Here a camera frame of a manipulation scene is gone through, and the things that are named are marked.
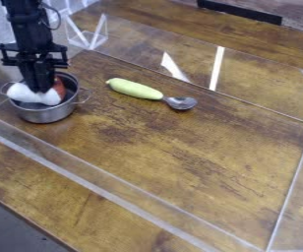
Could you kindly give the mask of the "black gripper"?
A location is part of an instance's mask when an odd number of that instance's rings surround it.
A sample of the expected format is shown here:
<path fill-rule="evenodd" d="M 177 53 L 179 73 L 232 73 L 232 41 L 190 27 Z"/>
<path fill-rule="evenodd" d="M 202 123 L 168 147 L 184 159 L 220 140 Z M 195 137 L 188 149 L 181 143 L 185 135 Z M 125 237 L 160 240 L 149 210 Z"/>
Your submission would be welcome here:
<path fill-rule="evenodd" d="M 2 64 L 18 66 L 26 85 L 37 93 L 46 93 L 54 85 L 54 68 L 68 67 L 68 47 L 53 42 L 52 31 L 46 19 L 10 19 L 16 41 L 0 43 Z M 36 63 L 36 56 L 46 57 L 60 53 L 60 58 Z"/>

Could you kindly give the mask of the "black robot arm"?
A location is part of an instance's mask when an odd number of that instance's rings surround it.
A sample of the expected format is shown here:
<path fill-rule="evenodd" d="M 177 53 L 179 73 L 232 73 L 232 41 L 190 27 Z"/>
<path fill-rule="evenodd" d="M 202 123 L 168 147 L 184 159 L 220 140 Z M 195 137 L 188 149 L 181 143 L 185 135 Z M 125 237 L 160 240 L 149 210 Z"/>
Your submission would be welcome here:
<path fill-rule="evenodd" d="M 68 47 L 53 41 L 42 0 L 0 0 L 8 10 L 16 41 L 0 43 L 2 64 L 16 66 L 34 93 L 46 93 L 54 85 L 56 69 L 66 68 Z"/>

